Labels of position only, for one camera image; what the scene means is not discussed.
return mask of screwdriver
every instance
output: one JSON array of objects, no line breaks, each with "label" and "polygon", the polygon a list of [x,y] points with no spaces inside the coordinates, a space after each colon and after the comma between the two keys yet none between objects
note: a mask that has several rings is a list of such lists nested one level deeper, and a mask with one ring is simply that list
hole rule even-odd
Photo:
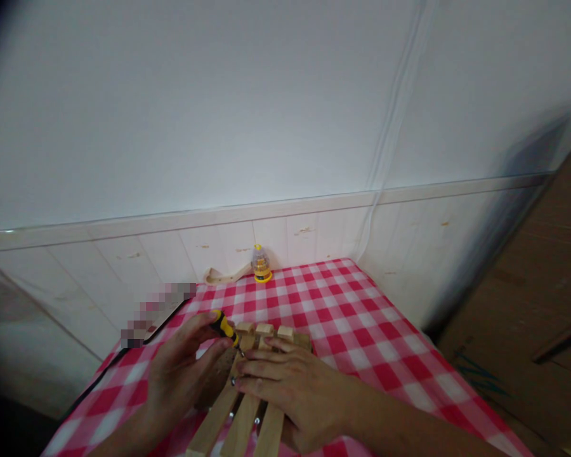
[{"label": "screwdriver", "polygon": [[210,324],[209,327],[214,329],[216,333],[220,335],[221,338],[230,338],[233,340],[233,347],[239,351],[241,357],[245,357],[245,353],[239,347],[240,338],[239,335],[235,332],[235,329],[230,326],[228,320],[226,319],[226,314],[222,310],[212,310],[218,315],[218,318]]}]

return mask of electrical wire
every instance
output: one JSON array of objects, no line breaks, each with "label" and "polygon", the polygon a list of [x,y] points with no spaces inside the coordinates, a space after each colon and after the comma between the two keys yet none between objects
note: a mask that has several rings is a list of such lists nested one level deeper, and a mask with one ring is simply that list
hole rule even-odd
[{"label": "electrical wire", "polygon": [[[416,11],[415,11],[415,15],[414,15],[414,20],[412,22],[412,27],[409,30],[409,35],[408,38],[406,40],[406,45],[404,47],[404,51],[402,52],[402,55],[400,56],[400,60],[398,62],[398,68],[396,71],[396,76],[395,76],[395,81],[394,83],[391,85],[391,90],[390,90],[390,96],[389,96],[389,104],[388,104],[388,108],[387,108],[387,114],[385,116],[385,120],[384,120],[384,124],[383,124],[383,128],[381,129],[381,134],[379,136],[379,141],[377,143],[377,149],[375,150],[375,154],[374,154],[374,162],[373,162],[373,167],[374,167],[374,171],[372,173],[372,178],[370,181],[370,185],[374,184],[374,181],[376,181],[376,177],[378,175],[378,171],[379,171],[379,165],[381,162],[381,153],[385,148],[385,143],[387,142],[387,139],[389,137],[391,142],[390,142],[390,153],[388,154],[387,157],[387,162],[385,164],[385,166],[383,167],[386,172],[385,172],[385,176],[383,178],[383,184],[381,186],[381,188],[379,190],[377,190],[374,194],[374,198],[372,200],[372,206],[370,208],[370,210],[368,211],[365,221],[364,221],[364,242],[360,245],[360,249],[358,250],[358,255],[357,258],[355,259],[356,263],[358,263],[360,261],[360,259],[362,258],[362,256],[364,255],[366,248],[368,247],[368,243],[370,241],[370,232],[371,232],[371,227],[372,227],[372,216],[374,215],[374,210],[376,209],[376,206],[379,202],[379,199],[381,197],[381,195],[383,194],[383,191],[385,190],[385,187],[387,186],[387,178],[389,176],[389,170],[391,168],[391,162],[393,161],[393,156],[395,155],[395,147],[398,144],[398,139],[400,137],[400,130],[402,129],[402,120],[404,118],[404,114],[406,112],[406,108],[408,107],[408,104],[410,102],[410,97],[412,96],[412,85],[409,88],[409,90],[404,93],[404,95],[402,96],[402,100],[400,100],[400,90],[402,88],[402,83],[404,81],[404,77],[407,76],[409,78],[410,81],[414,81],[416,78],[416,70],[417,70],[417,66],[416,64],[418,64],[418,62],[413,62],[412,65],[415,66],[415,68],[411,69],[411,63],[410,63],[410,55],[412,54],[412,49],[415,47],[415,44],[417,42],[417,35],[419,33],[419,26],[423,20],[423,16],[426,14],[427,11],[427,0],[420,0],[417,3],[417,7],[416,7]],[[433,26],[433,21],[435,19],[435,11],[436,8],[432,8],[431,9],[431,13],[430,13],[430,17],[428,19],[428,26],[426,28],[425,34],[422,37],[423,43],[419,44],[419,46],[421,46],[421,52],[425,49],[428,39],[429,39],[429,32],[431,31],[431,28]],[[398,105],[398,102],[401,102],[403,105],[403,109],[402,109],[402,116],[400,116],[399,119],[396,120],[396,124],[394,125],[394,121],[393,121],[393,117],[394,117],[394,113],[396,111],[396,106]]]}]

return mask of tablecloth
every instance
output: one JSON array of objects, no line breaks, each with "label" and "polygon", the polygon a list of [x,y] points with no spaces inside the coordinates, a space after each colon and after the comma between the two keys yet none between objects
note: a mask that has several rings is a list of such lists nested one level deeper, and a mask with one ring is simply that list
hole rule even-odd
[{"label": "tablecloth", "polygon": [[[350,259],[276,271],[266,284],[258,284],[249,276],[235,284],[199,285],[196,297],[178,311],[161,334],[147,346],[132,348],[109,369],[64,421],[44,455],[90,452],[144,403],[148,366],[160,345],[184,320],[215,308],[221,308],[235,322],[267,322],[276,328],[285,325],[308,333],[315,353],[328,365],[447,420],[511,456],[531,456],[500,417]],[[98,372],[118,349],[115,347]],[[184,455],[204,416],[191,411],[153,455]],[[215,455],[228,426],[229,422],[214,447]],[[255,440],[253,433],[248,451]],[[292,452],[282,445],[282,454]],[[314,455],[371,454],[355,440],[342,437]]]}]

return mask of wall trim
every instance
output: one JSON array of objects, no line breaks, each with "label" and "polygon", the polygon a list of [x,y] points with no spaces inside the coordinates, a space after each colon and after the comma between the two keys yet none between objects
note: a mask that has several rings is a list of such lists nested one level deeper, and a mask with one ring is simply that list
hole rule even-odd
[{"label": "wall trim", "polygon": [[[378,204],[425,200],[495,190],[540,186],[552,173],[508,176],[399,187],[381,192]],[[328,195],[239,206],[224,206],[158,215],[106,219],[93,222],[47,225],[44,227],[0,230],[0,251],[33,248],[71,242],[94,241],[206,225],[293,216],[336,209],[371,206],[376,191]]]}]

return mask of white wall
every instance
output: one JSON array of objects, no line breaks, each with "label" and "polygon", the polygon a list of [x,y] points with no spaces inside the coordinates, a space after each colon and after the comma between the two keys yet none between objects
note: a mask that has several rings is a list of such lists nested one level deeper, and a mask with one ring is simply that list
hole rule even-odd
[{"label": "white wall", "polygon": [[20,2],[0,229],[364,190],[413,6]]},{"label": "white wall", "polygon": [[388,186],[556,169],[571,150],[571,1],[441,5]]},{"label": "white wall", "polygon": [[418,3],[19,2],[0,229],[553,169],[571,129],[513,156],[571,115],[571,0],[443,0],[372,183]]}]

